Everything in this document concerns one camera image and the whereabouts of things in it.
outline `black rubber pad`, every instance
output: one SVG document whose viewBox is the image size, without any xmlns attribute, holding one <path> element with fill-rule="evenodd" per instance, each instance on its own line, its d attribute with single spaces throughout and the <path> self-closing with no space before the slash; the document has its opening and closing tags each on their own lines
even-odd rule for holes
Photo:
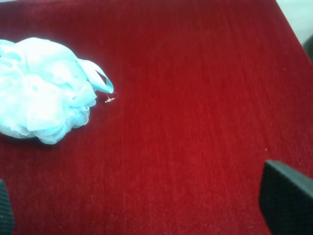
<svg viewBox="0 0 313 235">
<path fill-rule="evenodd" d="M 9 235 L 14 229 L 14 216 L 9 196 L 4 184 L 0 180 L 0 235 Z"/>
<path fill-rule="evenodd" d="M 260 208 L 273 235 L 313 235 L 313 180 L 281 162 L 264 166 Z"/>
</svg>

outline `mesh sponge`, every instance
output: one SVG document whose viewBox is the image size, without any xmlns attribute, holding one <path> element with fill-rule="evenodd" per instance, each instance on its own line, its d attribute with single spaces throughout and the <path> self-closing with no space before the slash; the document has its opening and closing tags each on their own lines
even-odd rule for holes
<svg viewBox="0 0 313 235">
<path fill-rule="evenodd" d="M 69 48 L 39 38 L 0 40 L 0 133 L 55 144 L 88 123 L 95 91 L 111 94 L 113 85 Z"/>
</svg>

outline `red velvet surface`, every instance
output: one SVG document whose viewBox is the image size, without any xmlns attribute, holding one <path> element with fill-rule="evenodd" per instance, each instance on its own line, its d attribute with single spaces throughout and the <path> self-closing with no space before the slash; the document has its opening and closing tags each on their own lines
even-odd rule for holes
<svg viewBox="0 0 313 235">
<path fill-rule="evenodd" d="M 16 235 L 266 235 L 266 159 L 313 176 L 313 67 L 275 0 L 0 3 L 0 38 L 101 66 L 90 122 L 55 146 L 1 136 Z"/>
</svg>

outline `black object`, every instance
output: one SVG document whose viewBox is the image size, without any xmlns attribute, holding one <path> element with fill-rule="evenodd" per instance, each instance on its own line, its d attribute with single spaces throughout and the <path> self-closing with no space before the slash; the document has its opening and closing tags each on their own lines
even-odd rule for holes
<svg viewBox="0 0 313 235">
<path fill-rule="evenodd" d="M 0 180 L 0 235 L 10 235 L 14 229 L 14 216 L 3 180 Z"/>
<path fill-rule="evenodd" d="M 313 235 L 313 180 L 281 162 L 266 161 L 259 198 L 273 235 Z"/>
</svg>

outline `red carpet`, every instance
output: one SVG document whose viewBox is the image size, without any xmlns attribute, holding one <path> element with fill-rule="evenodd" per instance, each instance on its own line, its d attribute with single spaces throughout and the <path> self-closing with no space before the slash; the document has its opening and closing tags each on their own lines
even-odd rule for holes
<svg viewBox="0 0 313 235">
<path fill-rule="evenodd" d="M 275 0 L 0 3 L 0 38 L 101 66 L 118 98 L 55 146 L 1 136 L 16 235 L 268 235 L 266 159 L 313 176 L 313 66 Z"/>
</svg>

